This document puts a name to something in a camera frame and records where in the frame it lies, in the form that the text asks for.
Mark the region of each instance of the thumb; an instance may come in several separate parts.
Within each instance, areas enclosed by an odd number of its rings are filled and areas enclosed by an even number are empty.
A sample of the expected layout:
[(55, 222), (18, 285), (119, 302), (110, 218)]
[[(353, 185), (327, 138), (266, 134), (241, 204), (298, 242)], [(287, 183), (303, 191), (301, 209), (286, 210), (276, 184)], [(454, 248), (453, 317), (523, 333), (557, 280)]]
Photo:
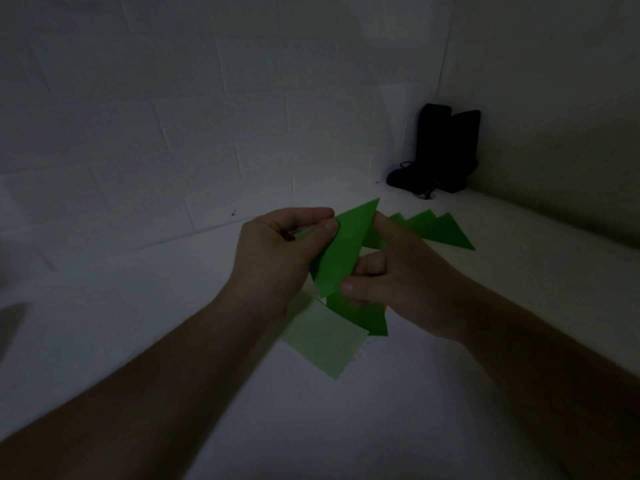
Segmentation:
[(340, 292), (349, 298), (375, 303), (388, 302), (388, 289), (384, 276), (349, 276), (341, 282)]
[(338, 221), (335, 219), (322, 221), (306, 236), (296, 241), (295, 245), (300, 249), (307, 261), (311, 262), (333, 240), (338, 233), (338, 227)]

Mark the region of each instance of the forearm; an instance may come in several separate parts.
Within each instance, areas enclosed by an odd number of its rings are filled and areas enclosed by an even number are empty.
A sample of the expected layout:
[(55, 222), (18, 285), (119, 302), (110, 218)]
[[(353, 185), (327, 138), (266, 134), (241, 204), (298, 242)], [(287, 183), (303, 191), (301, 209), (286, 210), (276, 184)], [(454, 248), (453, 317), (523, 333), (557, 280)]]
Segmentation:
[(175, 478), (268, 322), (224, 291), (146, 352), (0, 444), (3, 478)]
[(572, 478), (640, 472), (640, 380), (478, 287), (462, 342)]

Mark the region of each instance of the right hand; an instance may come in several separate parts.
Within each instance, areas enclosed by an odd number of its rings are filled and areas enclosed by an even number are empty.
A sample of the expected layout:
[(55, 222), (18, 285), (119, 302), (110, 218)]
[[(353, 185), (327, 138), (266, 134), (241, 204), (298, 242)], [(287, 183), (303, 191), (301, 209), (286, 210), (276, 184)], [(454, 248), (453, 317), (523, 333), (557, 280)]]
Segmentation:
[(409, 229), (376, 213), (373, 227), (387, 247), (358, 259), (343, 295), (385, 303), (424, 330), (462, 340), (478, 284), (447, 263)]

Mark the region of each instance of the pale green paper square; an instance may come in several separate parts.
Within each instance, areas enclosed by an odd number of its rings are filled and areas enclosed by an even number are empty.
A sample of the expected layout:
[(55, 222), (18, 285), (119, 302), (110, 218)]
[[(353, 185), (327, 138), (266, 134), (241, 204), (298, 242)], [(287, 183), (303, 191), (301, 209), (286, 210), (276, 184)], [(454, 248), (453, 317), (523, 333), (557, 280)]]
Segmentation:
[(333, 379), (340, 377), (369, 335), (304, 292), (293, 298), (287, 314), (293, 320), (282, 334), (284, 343)]

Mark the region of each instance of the white wall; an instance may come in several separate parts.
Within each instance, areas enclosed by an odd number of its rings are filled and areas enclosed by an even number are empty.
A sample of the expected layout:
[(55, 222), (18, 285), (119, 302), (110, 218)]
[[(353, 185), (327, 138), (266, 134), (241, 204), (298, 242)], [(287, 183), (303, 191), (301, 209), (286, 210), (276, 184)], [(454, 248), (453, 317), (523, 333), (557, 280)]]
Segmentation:
[(438, 101), (479, 190), (640, 246), (640, 0), (456, 0)]
[(382, 179), (452, 1), (2, 0), (0, 280)]

